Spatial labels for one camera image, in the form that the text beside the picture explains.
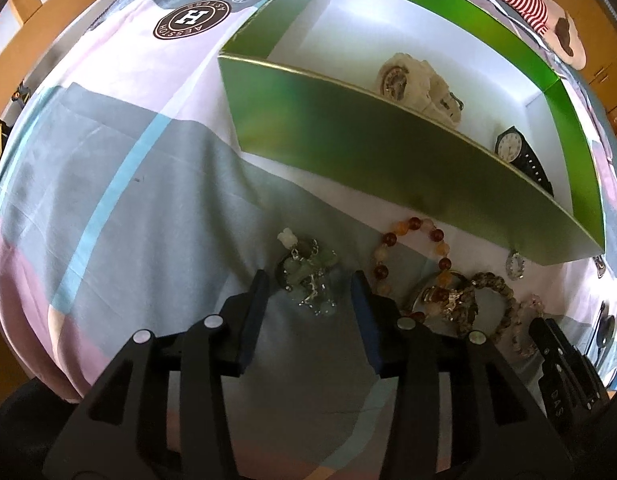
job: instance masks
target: bed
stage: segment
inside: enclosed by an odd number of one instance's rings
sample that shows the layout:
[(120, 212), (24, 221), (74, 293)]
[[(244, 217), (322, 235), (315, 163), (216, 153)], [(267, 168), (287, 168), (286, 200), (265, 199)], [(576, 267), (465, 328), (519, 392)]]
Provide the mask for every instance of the bed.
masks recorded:
[[(314, 317), (275, 287), (252, 365), (224, 379), (237, 463), (250, 478), (377, 478), (396, 382), (369, 367), (346, 290), (372, 269), (381, 234), (419, 213), (242, 152), (216, 54), (266, 0), (226, 0), (230, 14), (202, 34), (154, 34), (195, 1), (116, 0), (36, 88), (0, 161), (0, 325), (32, 373), (77, 402), (136, 330), (185, 331), (257, 269), (272, 276), (284, 228), (317, 238), (340, 256), (337, 312)], [(510, 9), (471, 1), (516, 27)], [(617, 141), (586, 85), (544, 56), (590, 124), (606, 271), (592, 258), (527, 261), (509, 285), (521, 301), (540, 296), (583, 351), (602, 302), (617, 318)], [(505, 275), (508, 250), (436, 224), (455, 269)], [(437, 266), (424, 240), (403, 240), (391, 256), (398, 301)], [(510, 336), (499, 348), (539, 400), (541, 358), (521, 358)], [(617, 330), (606, 383), (616, 368)]]

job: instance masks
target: white flower charm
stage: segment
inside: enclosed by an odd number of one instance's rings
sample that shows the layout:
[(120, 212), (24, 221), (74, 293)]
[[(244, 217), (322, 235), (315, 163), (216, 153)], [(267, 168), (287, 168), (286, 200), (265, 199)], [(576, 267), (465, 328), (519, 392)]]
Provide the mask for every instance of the white flower charm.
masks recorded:
[(277, 239), (282, 242), (282, 245), (289, 251), (298, 244), (298, 237), (293, 234), (289, 228), (286, 228), (277, 235)]

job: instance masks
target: green box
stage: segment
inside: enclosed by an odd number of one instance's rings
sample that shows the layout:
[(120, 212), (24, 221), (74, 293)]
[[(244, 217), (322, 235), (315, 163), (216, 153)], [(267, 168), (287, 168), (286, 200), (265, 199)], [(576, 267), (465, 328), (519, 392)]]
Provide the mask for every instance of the green box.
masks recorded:
[(562, 81), (524, 41), (466, 0), (408, 0), (537, 86), (559, 135), (572, 214), (471, 138), (368, 89), (268, 59), (312, 1), (270, 0), (220, 52), (242, 150), (422, 211), (542, 265), (604, 252), (588, 141)]

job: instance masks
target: black watch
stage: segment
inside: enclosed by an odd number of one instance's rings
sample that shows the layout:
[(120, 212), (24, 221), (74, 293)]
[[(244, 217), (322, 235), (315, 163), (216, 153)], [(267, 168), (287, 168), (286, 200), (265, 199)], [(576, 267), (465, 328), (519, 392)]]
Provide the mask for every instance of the black watch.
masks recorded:
[(551, 196), (554, 196), (553, 186), (547, 179), (540, 160), (515, 126), (511, 126), (497, 137), (495, 155), (514, 165), (532, 181), (542, 186)]

